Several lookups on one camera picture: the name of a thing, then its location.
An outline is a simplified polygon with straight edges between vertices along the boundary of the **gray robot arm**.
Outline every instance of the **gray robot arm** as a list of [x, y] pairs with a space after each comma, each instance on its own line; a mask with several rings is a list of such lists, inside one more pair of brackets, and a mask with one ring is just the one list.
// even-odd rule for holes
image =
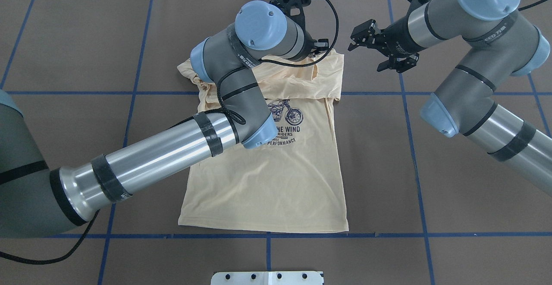
[[378, 49], [389, 57], [378, 71], [402, 72], [419, 51], [463, 36], [472, 49], [431, 94], [422, 118], [447, 137], [465, 135], [552, 196], [552, 139], [491, 99], [509, 76], [527, 75], [550, 53], [516, 10], [519, 1], [431, 0], [384, 30], [374, 20], [357, 26], [349, 49]]
[[327, 41], [311, 39], [300, 17], [282, 13], [294, 6], [302, 12], [310, 0], [271, 3], [277, 6], [260, 0], [245, 4], [235, 23], [191, 53], [201, 79], [217, 84], [222, 109], [196, 114], [81, 167], [50, 171], [22, 112], [0, 90], [0, 237], [40, 237], [71, 230], [92, 220], [100, 208], [126, 200], [239, 142], [255, 148], [272, 140], [276, 125], [251, 68], [265, 55], [297, 61], [311, 53], [329, 52], [329, 47]]

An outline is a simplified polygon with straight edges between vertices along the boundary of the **white bracket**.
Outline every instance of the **white bracket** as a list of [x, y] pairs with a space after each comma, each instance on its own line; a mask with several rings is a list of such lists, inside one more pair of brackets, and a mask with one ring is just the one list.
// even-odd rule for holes
[[211, 285], [324, 285], [320, 271], [217, 272]]

